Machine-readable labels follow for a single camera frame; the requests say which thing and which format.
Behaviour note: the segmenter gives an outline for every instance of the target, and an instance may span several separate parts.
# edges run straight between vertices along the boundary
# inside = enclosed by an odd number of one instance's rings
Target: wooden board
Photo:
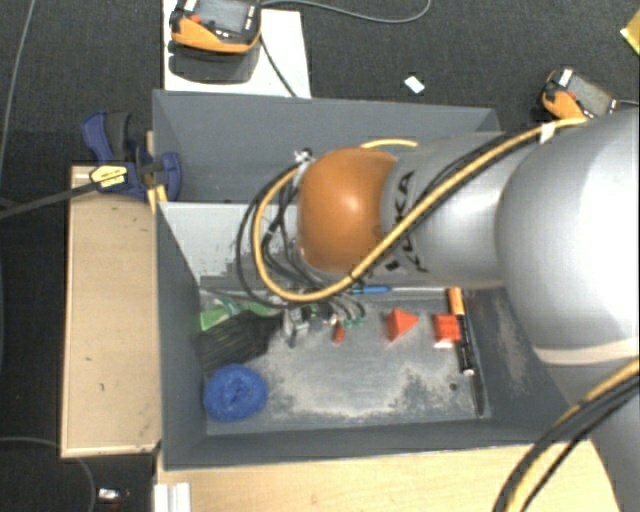
[[[74,167],[72,186],[91,168]],[[63,457],[151,451],[160,439],[153,216],[97,192],[69,215]]]
[[[169,473],[158,464],[157,481],[189,482],[193,512],[490,511],[525,450],[514,446]],[[575,449],[528,510],[618,511],[591,443]]]

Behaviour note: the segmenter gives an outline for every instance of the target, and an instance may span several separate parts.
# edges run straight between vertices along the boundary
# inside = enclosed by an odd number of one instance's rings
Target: red object
[[[431,315],[436,341],[460,341],[460,324],[456,315]]]
[[[333,341],[336,343],[342,343],[346,334],[347,330],[340,322],[338,322],[336,324],[336,329],[333,331]]]
[[[387,317],[387,329],[389,331],[389,338],[391,338],[391,341],[395,341],[398,336],[407,332],[417,323],[417,316],[412,315],[411,313],[407,313],[402,309],[395,308]]]

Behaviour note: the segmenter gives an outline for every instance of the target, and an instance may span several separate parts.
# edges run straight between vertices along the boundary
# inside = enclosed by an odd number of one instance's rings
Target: cable
[[[640,103],[633,100],[618,100],[618,103],[623,103],[624,105],[633,105],[634,107],[640,107]]]
[[[578,442],[638,394],[639,382],[640,378],[637,376],[631,378],[627,383],[617,386],[617,389],[607,392],[600,400],[584,406],[566,422],[555,426],[541,438],[534,446],[535,450],[527,453],[507,480],[504,490],[500,493],[502,499],[498,501],[494,512],[524,511]],[[541,464],[544,454],[555,443],[567,437],[570,437],[570,443],[555,457],[535,487],[527,492],[529,482],[533,479],[534,468]]]
[[[276,65],[275,61],[273,60],[273,57],[271,56],[271,53],[269,53],[269,49],[267,48],[267,45],[264,43],[264,38],[262,37],[262,34],[260,35],[260,44],[262,45],[264,54],[267,56],[267,59],[269,60],[269,64],[271,64],[271,67],[276,72],[276,75],[278,75],[278,78],[282,82],[282,85],[284,85],[285,89],[291,95],[292,98],[297,98],[298,95],[294,92],[293,88],[291,87],[291,84],[287,81],[287,79],[284,77],[284,75],[280,71],[280,68]]]
[[[377,139],[360,144],[360,147],[364,149],[379,148],[382,146],[407,146],[409,148],[416,148],[418,147],[418,143],[408,139]]]
[[[524,506],[531,503],[535,494],[539,492],[562,460],[573,450],[574,442],[585,436],[638,393],[640,381],[638,369],[639,362],[636,358],[595,386],[577,404],[569,408],[511,472],[500,491],[494,512],[524,510],[522,507],[517,508],[517,503],[521,502]],[[570,437],[571,443],[556,457],[554,463],[529,495],[522,499],[523,489],[531,479],[533,468],[550,446],[558,440],[566,439],[567,436]]]
[[[72,188],[71,190],[65,190],[64,192],[58,192],[57,194],[52,194],[50,196],[36,199],[35,201],[31,201],[26,204],[19,204],[17,206],[13,206],[11,208],[7,208],[6,210],[0,211],[0,221],[3,221],[4,219],[8,219],[9,217],[13,217],[15,215],[21,215],[38,208],[42,208],[43,206],[49,206],[61,201],[67,201],[69,199],[73,199],[74,197],[78,197],[95,190],[96,185],[95,183],[91,182],[79,187]]]
[[[0,197],[0,206],[2,206],[3,208],[11,208],[12,206],[16,206],[17,204],[18,203],[16,203],[15,201]]]
[[[347,11],[345,9],[340,9],[339,7],[333,7],[331,5],[320,4],[318,2],[311,2],[308,0],[267,0],[266,2],[261,3],[262,7],[273,7],[282,4],[306,5],[307,7],[314,7],[316,9],[324,9],[325,11],[334,12],[337,14],[344,14],[345,16],[356,18],[358,20],[370,21],[373,23],[383,23],[388,25],[400,25],[402,23],[411,23],[413,21],[417,21],[425,14],[427,14],[429,9],[431,8],[431,0],[427,0],[427,3],[422,8],[422,10],[417,14],[414,14],[413,16],[409,16],[407,18],[378,18],[376,16],[369,16],[367,14],[362,14],[359,12]]]
[[[286,222],[285,222],[286,211],[287,211],[287,208],[292,204],[293,200],[296,198],[297,194],[298,194],[298,189],[293,187],[292,182],[289,182],[287,186],[283,187],[283,189],[280,190],[278,194],[278,212],[276,213],[273,220],[270,222],[267,228],[267,232],[262,239],[260,247],[265,256],[265,264],[270,270],[274,271],[281,277],[288,279],[295,285],[299,286],[302,290],[308,290],[308,289],[317,290],[319,286],[323,285],[323,281],[320,278],[314,276],[311,272],[308,272],[307,269],[304,268],[303,264],[301,262],[300,263],[298,262],[298,258],[296,258],[298,254],[292,251],[293,244],[291,243],[286,230]],[[254,205],[255,205],[255,200],[250,205],[248,212],[251,211]],[[244,229],[245,229],[245,225],[243,224],[239,231],[240,237],[244,236]],[[274,235],[278,231],[280,232],[280,235],[282,237],[282,241],[284,244],[284,255],[285,255],[285,259],[291,266],[290,269],[285,268],[283,265],[281,265],[271,254],[270,244],[274,239]],[[237,269],[239,270],[238,277],[242,283],[243,281],[245,281],[244,272],[242,269],[242,261],[238,260],[237,253],[236,253],[236,260],[237,260],[236,266],[237,266]],[[245,293],[247,294],[242,298],[245,300],[255,301],[255,297],[256,297],[255,291],[249,289],[249,287],[246,285],[246,281],[244,284],[242,284],[242,286],[245,290]],[[336,297],[333,297],[329,300],[320,301],[320,302],[326,303],[334,314],[340,315],[339,311],[342,311],[346,315],[346,317],[350,320],[354,319],[358,315],[354,314],[353,311],[348,307],[348,305],[345,305],[345,303],[354,305],[358,309],[359,315],[361,317],[364,317],[366,315],[366,311],[364,307],[359,302],[355,300],[350,300],[350,298],[347,298],[347,297],[343,298],[343,301],[340,301]],[[265,305],[269,304],[273,306],[273,303],[269,301],[265,301],[264,304]],[[284,304],[284,305],[278,306],[279,309],[299,309],[301,307],[303,306],[301,306],[300,304]]]
[[[20,67],[20,59],[22,59],[22,50],[24,49],[24,42],[27,39],[27,33],[29,32],[29,26],[31,25],[31,18],[33,17],[33,8],[36,5],[36,0],[31,0],[29,5],[29,12],[27,13],[27,19],[24,22],[24,28],[22,30],[22,37],[20,38],[20,44],[18,45],[18,51],[16,53],[16,61],[13,65],[13,73],[11,74],[11,84],[9,85],[9,94],[7,96],[7,106],[4,111],[4,122],[2,124],[2,142],[0,142],[0,189],[2,188],[2,168],[4,167],[4,153],[7,149],[7,137],[9,134],[9,118],[11,117],[11,107],[13,106],[13,94],[16,90],[16,79],[18,77],[18,69]]]
[[[0,251],[0,375],[4,357],[4,284],[2,281],[2,252]]]
[[[554,121],[552,126],[554,129],[565,128],[569,126],[575,126],[586,122],[585,119],[564,119]],[[326,299],[332,295],[338,294],[347,288],[351,287],[362,277],[369,267],[376,263],[376,261],[389,250],[393,244],[403,235],[405,231],[411,228],[412,225],[421,220],[421,217],[441,199],[445,198],[447,194],[456,190],[456,187],[461,186],[465,180],[473,179],[475,175],[483,170],[483,167],[490,164],[494,159],[501,154],[512,150],[513,148],[527,143],[534,137],[539,135],[543,130],[542,126],[538,126],[524,133],[516,135],[509,140],[501,143],[492,150],[484,153],[482,156],[476,158],[473,162],[463,167],[460,171],[456,172],[453,176],[447,178],[442,184],[438,185],[431,193],[429,193],[422,201],[420,201],[414,208],[382,239],[382,241],[367,255],[360,263],[358,263],[354,269],[344,276],[339,281],[317,291],[310,293],[295,293],[289,290],[285,290],[275,283],[266,271],[264,258],[260,248],[260,220],[264,216],[267,205],[275,197],[275,195],[284,188],[287,183],[295,178],[298,173],[298,168],[292,168],[284,172],[279,178],[274,180],[272,187],[264,194],[261,200],[257,201],[256,212],[253,217],[251,225],[251,243],[253,249],[254,264],[260,276],[260,279],[266,285],[266,287],[273,293],[281,297],[288,302],[317,302]]]
[[[254,210],[256,209],[260,199],[264,196],[264,194],[270,188],[272,188],[278,182],[279,179],[281,179],[282,176],[288,175],[290,171],[291,171],[291,168],[285,170],[284,172],[280,173],[278,176],[273,178],[271,181],[269,181],[269,183],[267,183],[258,192],[256,197],[251,201],[251,203],[249,203],[249,206],[247,207],[247,210],[245,211],[245,213],[244,213],[244,215],[242,217],[242,220],[240,221],[240,227],[238,228],[238,233],[236,235],[236,240],[235,240],[236,274],[238,276],[238,280],[240,281],[240,285],[241,285],[242,289],[244,290],[244,292],[254,302],[258,302],[259,304],[262,304],[262,305],[265,305],[265,306],[269,306],[269,307],[272,307],[272,308],[275,308],[275,309],[284,309],[284,310],[298,308],[299,304],[289,304],[287,302],[285,302],[284,304],[276,304],[276,303],[274,303],[272,301],[269,301],[267,299],[264,299],[264,298],[260,297],[259,295],[256,295],[254,290],[249,286],[249,283],[247,282],[246,276],[244,274],[244,268],[243,268],[243,264],[242,264],[242,241],[244,239],[244,232],[246,230],[247,224],[249,223],[249,220],[251,219],[252,215],[254,214]],[[256,249],[258,247],[261,247],[260,240],[258,240],[257,246],[255,246],[253,244],[253,240],[251,240],[251,251],[252,252],[256,252]]]
[[[54,443],[53,441],[48,441],[47,439],[40,439],[38,437],[22,437],[22,436],[0,437],[0,444],[1,443],[32,443],[32,444],[47,446],[50,448],[55,448],[56,450],[60,448],[60,446],[57,443]],[[87,466],[87,463],[82,459],[73,459],[73,460],[75,460],[78,464],[80,464],[80,467],[82,467],[82,470],[87,475],[87,481],[89,483],[89,507],[87,510],[88,512],[92,512],[96,506],[96,495],[95,495],[96,483],[93,478],[93,473],[91,473],[89,466]]]

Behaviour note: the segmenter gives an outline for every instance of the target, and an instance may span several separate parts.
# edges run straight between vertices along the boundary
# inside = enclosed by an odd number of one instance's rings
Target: orange and black device
[[[169,19],[178,44],[218,53],[246,53],[260,38],[260,4],[246,0],[180,0]]]
[[[560,119],[593,119],[613,113],[617,106],[611,94],[571,68],[549,75],[541,100],[544,108]]]
[[[205,83],[251,78],[259,51],[259,2],[179,0],[169,25],[169,68],[174,74]]]

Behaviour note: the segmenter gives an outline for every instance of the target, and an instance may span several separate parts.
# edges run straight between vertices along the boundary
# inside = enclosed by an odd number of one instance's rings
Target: blue yarn ball
[[[267,403],[267,384],[241,364],[218,370],[205,384],[202,403],[216,421],[231,423],[257,414]]]

